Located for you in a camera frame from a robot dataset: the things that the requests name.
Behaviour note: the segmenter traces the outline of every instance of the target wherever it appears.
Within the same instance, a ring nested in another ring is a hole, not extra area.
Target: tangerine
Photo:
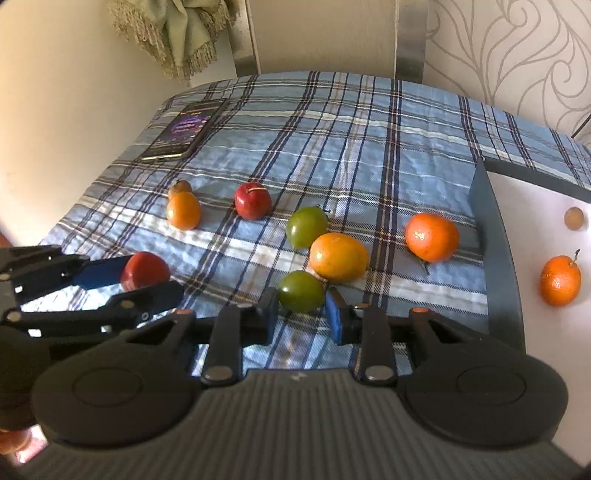
[[[177,192],[168,201],[166,216],[173,227],[192,230],[201,220],[201,206],[191,192]]]
[[[414,215],[404,232],[408,249],[425,262],[445,262],[457,250],[460,234],[447,218],[435,213]]]
[[[552,257],[546,262],[540,275],[540,294],[553,307],[563,307],[572,302],[581,289],[581,270],[574,259],[566,255]]]
[[[369,255],[364,245],[344,233],[320,235],[310,247],[310,266],[322,278],[334,283],[361,277],[368,264]]]

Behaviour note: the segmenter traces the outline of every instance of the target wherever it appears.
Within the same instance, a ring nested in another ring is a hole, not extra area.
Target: patterned wallpaper
[[[569,135],[591,112],[591,0],[430,0],[427,29],[425,84]]]

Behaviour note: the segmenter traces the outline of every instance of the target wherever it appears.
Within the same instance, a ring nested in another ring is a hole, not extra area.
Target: phone screen
[[[221,101],[215,101],[187,105],[142,154],[142,158],[178,157],[184,154],[221,104]]]

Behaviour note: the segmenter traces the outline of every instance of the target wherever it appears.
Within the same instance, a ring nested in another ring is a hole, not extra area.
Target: green tomato
[[[288,273],[279,282],[279,301],[296,313],[316,310],[324,303],[324,285],[308,272]]]
[[[328,227],[329,220],[320,207],[304,207],[290,216],[285,234],[293,248],[310,248]]]

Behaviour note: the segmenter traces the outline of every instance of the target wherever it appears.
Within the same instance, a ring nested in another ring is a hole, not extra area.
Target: red apple
[[[121,286],[125,291],[132,291],[169,279],[170,270],[164,260],[150,252],[137,252],[123,269]]]
[[[234,195],[234,205],[238,215],[246,220],[260,220],[271,211],[271,195],[258,183],[240,185]]]

